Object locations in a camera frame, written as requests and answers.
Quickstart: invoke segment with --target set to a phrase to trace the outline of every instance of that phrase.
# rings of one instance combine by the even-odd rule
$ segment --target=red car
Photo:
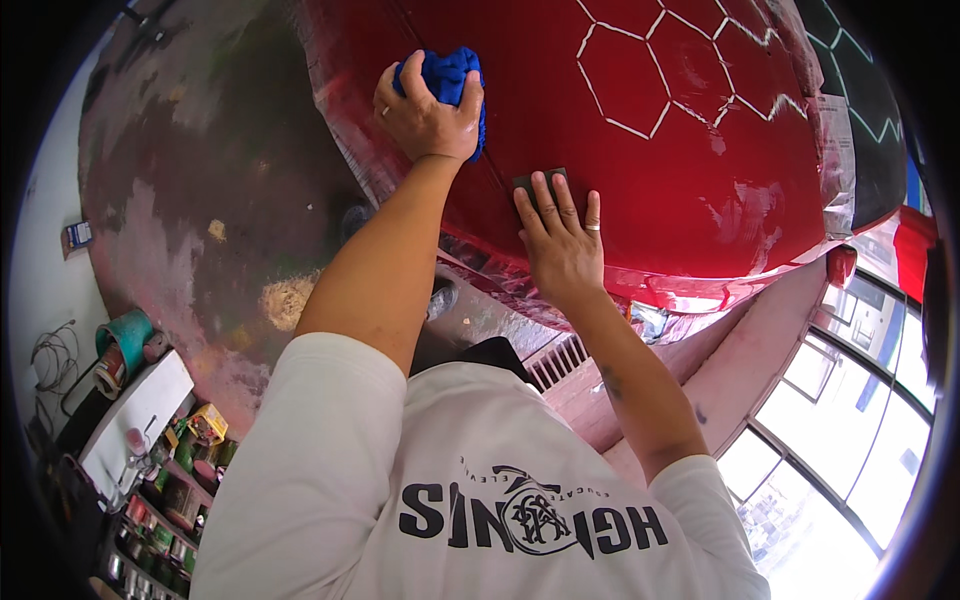
[[[421,47],[474,50],[487,146],[454,182],[441,260],[521,314],[568,329],[533,286],[511,201],[514,178],[563,167],[576,200],[601,193],[607,290],[644,339],[668,343],[903,198],[868,199],[853,214],[852,180],[838,182],[843,168],[824,143],[844,132],[812,98],[824,81],[819,49],[792,2],[770,6],[304,0],[298,22],[317,107],[374,205],[409,168],[372,120],[383,69]],[[850,163],[840,162],[848,178]]]

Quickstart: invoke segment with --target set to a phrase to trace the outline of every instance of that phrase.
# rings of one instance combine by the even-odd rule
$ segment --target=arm
[[[414,161],[413,169],[324,270],[296,330],[298,336],[325,331],[359,340],[404,373],[430,299],[446,194],[476,148],[483,103],[476,71],[467,75],[458,108],[439,103],[420,75],[422,64],[417,51],[404,65],[406,98],[391,86],[396,63],[384,71],[373,97],[374,118]]]
[[[520,232],[543,298],[562,311],[593,356],[624,437],[647,482],[665,467],[708,454],[693,408],[670,371],[624,320],[603,287],[600,231],[584,230],[566,180],[554,175],[557,204],[543,173],[532,177],[540,216],[527,193],[514,190]],[[587,226],[600,226],[600,195],[587,196]]]

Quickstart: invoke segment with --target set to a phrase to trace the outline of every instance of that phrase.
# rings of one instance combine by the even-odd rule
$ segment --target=hand
[[[523,222],[519,236],[527,248],[530,272],[540,295],[565,314],[582,302],[608,299],[603,287],[600,231],[580,227],[566,178],[559,173],[553,176],[559,207],[550,197],[542,172],[535,172],[530,179],[540,215],[522,187],[514,190],[514,203]],[[596,191],[587,194],[584,224],[600,227],[600,194]]]
[[[480,72],[467,73],[460,106],[439,102],[420,71],[423,51],[410,55],[400,82],[407,97],[396,93],[393,86],[397,63],[380,76],[373,94],[373,118],[390,133],[400,148],[416,162],[422,156],[448,156],[458,165],[473,155],[477,147],[480,107],[483,105],[483,86]]]

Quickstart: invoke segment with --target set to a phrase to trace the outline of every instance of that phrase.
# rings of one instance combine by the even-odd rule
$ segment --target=wall
[[[37,338],[71,319],[76,320],[73,328],[77,344],[69,332],[63,332],[63,337],[77,358],[80,370],[76,374],[79,374],[96,359],[94,332],[97,325],[108,320],[87,251],[63,260],[60,249],[63,228],[83,219],[77,181],[81,106],[86,82],[105,42],[106,39],[90,54],[60,100],[36,155],[13,240],[7,301],[10,329],[7,355],[22,422],[27,422],[35,413],[37,392],[33,388],[30,362]],[[46,369],[46,360],[43,355],[37,358],[40,376]],[[74,379],[73,373],[67,377],[62,386],[64,392]],[[87,377],[66,400],[67,410],[72,412],[91,388],[92,382]],[[66,416],[57,410],[56,395],[40,394],[40,399],[54,419],[55,431],[60,431]]]
[[[684,384],[707,448],[716,453],[790,357],[827,280],[821,257],[768,287],[723,343]],[[604,458],[627,481],[644,481],[626,440]]]

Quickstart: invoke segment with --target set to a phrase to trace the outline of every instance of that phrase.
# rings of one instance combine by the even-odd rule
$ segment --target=floor
[[[314,107],[284,7],[180,0],[161,20],[167,35],[116,72],[135,31],[121,21],[80,128],[90,258],[110,316],[144,309],[183,355],[196,396],[217,405],[238,440],[342,244],[342,216],[366,202]],[[523,359],[559,335],[448,276],[460,299],[421,335],[421,367],[493,335]],[[683,380],[736,319],[657,352]],[[619,430],[599,375],[585,378],[552,397],[603,449]]]

